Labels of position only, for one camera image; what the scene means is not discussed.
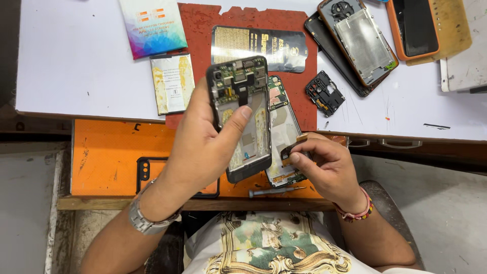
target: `screwdriver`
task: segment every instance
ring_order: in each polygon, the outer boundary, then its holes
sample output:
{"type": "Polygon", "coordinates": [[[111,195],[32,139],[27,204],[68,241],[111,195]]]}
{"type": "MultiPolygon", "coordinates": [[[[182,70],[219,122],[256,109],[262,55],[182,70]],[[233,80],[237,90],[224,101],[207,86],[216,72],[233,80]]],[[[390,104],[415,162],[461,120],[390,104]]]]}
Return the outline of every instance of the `screwdriver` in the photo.
{"type": "Polygon", "coordinates": [[[267,190],[258,190],[258,191],[249,190],[248,191],[248,197],[253,198],[254,196],[264,195],[264,194],[285,193],[288,191],[293,191],[293,190],[301,189],[301,188],[306,188],[306,187],[305,186],[303,186],[303,187],[285,187],[285,188],[278,188],[278,189],[271,188],[271,189],[267,189],[267,190]]]}

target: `orange mat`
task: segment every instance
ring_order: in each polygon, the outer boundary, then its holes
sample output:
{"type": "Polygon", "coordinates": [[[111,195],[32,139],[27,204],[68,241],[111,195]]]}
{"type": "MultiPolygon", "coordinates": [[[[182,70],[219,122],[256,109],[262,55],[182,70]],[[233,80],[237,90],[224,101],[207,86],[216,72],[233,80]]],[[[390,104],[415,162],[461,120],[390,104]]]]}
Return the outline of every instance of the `orange mat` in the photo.
{"type": "MultiPolygon", "coordinates": [[[[75,120],[72,195],[135,195],[137,160],[140,157],[168,157],[175,134],[175,130],[161,124],[135,125],[133,122],[75,120]]],[[[335,141],[344,144],[344,137],[336,138],[335,141]]],[[[294,186],[307,188],[269,197],[321,198],[309,180],[294,186]]],[[[268,188],[270,185],[264,172],[237,184],[230,184],[225,174],[220,177],[220,196],[248,197],[250,189],[268,188]]]]}

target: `work mat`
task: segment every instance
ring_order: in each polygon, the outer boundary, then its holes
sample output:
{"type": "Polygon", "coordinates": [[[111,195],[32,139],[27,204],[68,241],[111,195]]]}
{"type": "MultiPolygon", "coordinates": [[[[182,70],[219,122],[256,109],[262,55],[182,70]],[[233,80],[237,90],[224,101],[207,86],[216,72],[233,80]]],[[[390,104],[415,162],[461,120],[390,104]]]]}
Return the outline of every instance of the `work mat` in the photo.
{"type": "MultiPolygon", "coordinates": [[[[137,160],[140,157],[168,157],[175,130],[162,124],[76,119],[74,122],[71,194],[73,196],[134,196],[137,160]]],[[[345,145],[344,137],[334,141],[345,145]]],[[[321,198],[309,180],[306,186],[271,197],[321,198]]],[[[249,190],[269,189],[265,172],[237,184],[220,177],[220,196],[248,197],[249,190]]]]}
{"type": "Polygon", "coordinates": [[[408,66],[452,57],[472,45],[462,0],[430,0],[433,21],[438,31],[440,51],[434,55],[406,61],[408,66]]]}
{"type": "MultiPolygon", "coordinates": [[[[188,48],[183,51],[191,53],[196,83],[205,76],[206,69],[211,65],[211,30],[215,25],[302,31],[306,35],[308,48],[304,72],[269,72],[269,75],[279,75],[282,79],[301,130],[316,130],[316,106],[306,95],[304,87],[316,76],[318,45],[304,29],[304,21],[308,18],[305,12],[275,9],[258,11],[256,8],[232,7],[220,15],[221,6],[178,4],[188,44],[188,48]]],[[[175,129],[181,117],[182,114],[167,115],[166,125],[175,129]]]]}

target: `drawer handle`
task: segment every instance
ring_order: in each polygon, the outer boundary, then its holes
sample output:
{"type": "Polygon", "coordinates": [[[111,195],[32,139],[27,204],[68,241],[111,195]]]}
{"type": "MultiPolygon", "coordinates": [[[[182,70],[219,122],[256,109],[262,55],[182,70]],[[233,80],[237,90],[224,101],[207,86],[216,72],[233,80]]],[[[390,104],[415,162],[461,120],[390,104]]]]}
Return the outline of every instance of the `drawer handle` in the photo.
{"type": "Polygon", "coordinates": [[[350,145],[352,143],[352,141],[349,141],[348,142],[348,144],[349,144],[348,147],[366,147],[366,146],[370,145],[370,140],[366,140],[366,139],[359,139],[359,140],[360,141],[364,141],[365,144],[363,144],[363,145],[350,145]]]}
{"type": "Polygon", "coordinates": [[[379,139],[378,140],[379,144],[385,146],[385,147],[390,147],[390,148],[400,148],[400,149],[407,149],[407,148],[415,148],[415,147],[420,147],[423,145],[423,141],[412,141],[412,144],[410,146],[394,146],[394,145],[389,145],[387,143],[386,139],[379,139]]]}

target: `red mat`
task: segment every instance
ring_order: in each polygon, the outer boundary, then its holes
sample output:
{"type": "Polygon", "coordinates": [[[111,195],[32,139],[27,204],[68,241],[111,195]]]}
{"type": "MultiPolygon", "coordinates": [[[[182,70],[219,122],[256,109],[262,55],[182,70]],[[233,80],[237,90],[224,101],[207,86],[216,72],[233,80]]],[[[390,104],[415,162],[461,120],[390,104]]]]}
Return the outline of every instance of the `red mat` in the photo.
{"type": "MultiPolygon", "coordinates": [[[[258,11],[256,8],[242,10],[239,7],[232,7],[219,15],[221,6],[178,4],[188,44],[188,48],[183,51],[191,53],[195,82],[205,76],[206,69],[211,65],[211,29],[215,25],[302,31],[306,35],[308,47],[304,72],[269,72],[269,74],[279,75],[282,79],[301,130],[316,130],[316,105],[306,95],[304,87],[317,74],[318,46],[304,29],[304,22],[308,18],[305,12],[275,9],[258,11]]],[[[166,125],[175,129],[181,117],[182,114],[167,115],[166,125]]]]}

